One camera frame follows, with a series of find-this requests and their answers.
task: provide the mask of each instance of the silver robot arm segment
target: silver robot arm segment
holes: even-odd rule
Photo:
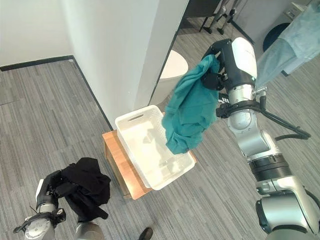
[[[39,181],[36,190],[36,215],[27,217],[13,232],[24,231],[24,240],[54,240],[55,227],[66,220],[63,208],[58,208],[54,188],[60,184],[60,171],[55,171]],[[94,222],[79,222],[74,240],[103,240],[104,234]]]
[[[266,239],[317,239],[319,201],[306,193],[273,138],[257,123],[261,105],[256,97],[264,95],[260,102],[265,101],[266,92],[254,89],[257,66],[252,46],[243,38],[225,39],[211,45],[204,56],[208,54],[219,54],[224,73],[209,73],[214,77],[207,74],[201,81],[209,89],[226,89],[229,103],[217,109],[217,116],[228,118],[228,127],[257,181],[257,191],[268,195],[256,202],[260,226],[269,234]]]

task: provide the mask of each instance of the wooden table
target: wooden table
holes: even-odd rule
[[[135,167],[131,163],[125,149],[117,136],[117,130],[102,134],[104,140],[104,155],[109,162],[125,199],[138,199],[150,192],[152,188],[145,187]]]

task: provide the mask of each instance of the person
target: person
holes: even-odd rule
[[[143,232],[140,234],[140,237],[138,240],[149,240],[151,239],[152,235],[154,234],[154,231],[151,227],[147,227]]]

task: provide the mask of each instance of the teal shirt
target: teal shirt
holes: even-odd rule
[[[219,61],[208,55],[178,82],[173,96],[165,107],[162,125],[166,146],[173,154],[186,153],[202,140],[202,134],[215,120],[218,91],[205,88],[201,77],[211,68],[219,70]]]

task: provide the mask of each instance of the floor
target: floor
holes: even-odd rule
[[[191,19],[199,29],[202,19]],[[192,68],[214,41],[240,36],[232,26],[225,35],[182,29],[173,49]],[[267,108],[310,132],[303,141],[278,142],[292,171],[320,197],[320,57],[289,77],[269,84]],[[287,131],[259,116],[272,136]],[[31,216],[40,178],[81,157],[97,158],[101,172],[110,176],[111,199],[98,219],[106,240],[136,240],[150,226],[154,240],[264,239],[255,211],[260,198],[255,181],[225,120],[204,133],[193,152],[195,167],[160,191],[138,200],[123,199],[104,159],[101,134],[109,131],[75,63],[60,61],[0,72],[0,239],[23,239],[12,230]],[[66,201],[67,221],[56,228],[57,240],[71,240],[76,216]]]

